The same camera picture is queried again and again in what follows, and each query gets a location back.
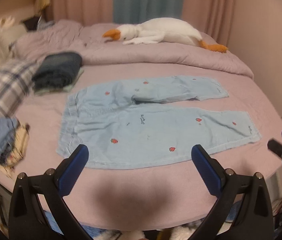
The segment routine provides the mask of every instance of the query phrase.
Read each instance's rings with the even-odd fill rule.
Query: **stuffed toy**
[[[123,44],[152,44],[176,42],[208,49],[226,52],[227,47],[220,44],[208,45],[203,41],[201,33],[189,23],[175,18],[155,18],[141,24],[124,24],[103,34],[114,41]]]

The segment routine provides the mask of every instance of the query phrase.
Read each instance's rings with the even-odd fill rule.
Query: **teal curtain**
[[[183,0],[113,0],[115,23],[142,23],[158,17],[180,18]]]

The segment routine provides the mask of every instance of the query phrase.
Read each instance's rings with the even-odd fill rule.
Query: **orange beak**
[[[120,39],[121,32],[117,29],[109,30],[105,34],[102,35],[103,38],[111,37],[114,41]]]

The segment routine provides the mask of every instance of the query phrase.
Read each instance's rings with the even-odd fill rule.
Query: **light blue pants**
[[[158,85],[166,79],[169,86],[176,78],[181,87],[163,89]],[[196,80],[200,85],[190,87]],[[195,144],[213,154],[258,141],[261,136],[246,112],[148,103],[179,98],[202,100],[220,95],[227,96],[220,84],[199,77],[123,81],[86,88],[69,97],[58,153],[68,157],[78,144],[85,144],[90,153],[87,167],[136,169],[190,160]]]

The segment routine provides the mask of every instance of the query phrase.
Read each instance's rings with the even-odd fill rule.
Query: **screw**
[[[55,171],[55,169],[48,169],[48,170],[46,171],[46,174],[49,175],[49,176],[51,176],[52,174],[54,174],[54,171]]]
[[[231,175],[234,174],[234,170],[232,170],[232,169],[226,169],[226,170],[225,170],[225,173],[228,174],[229,176],[231,176]]]
[[[261,173],[259,173],[259,172],[257,172],[255,175],[256,175],[256,177],[258,179],[262,179],[263,178],[263,175]]]
[[[24,172],[20,173],[20,174],[18,175],[18,179],[23,179],[25,175],[26,175],[26,174],[25,174]]]

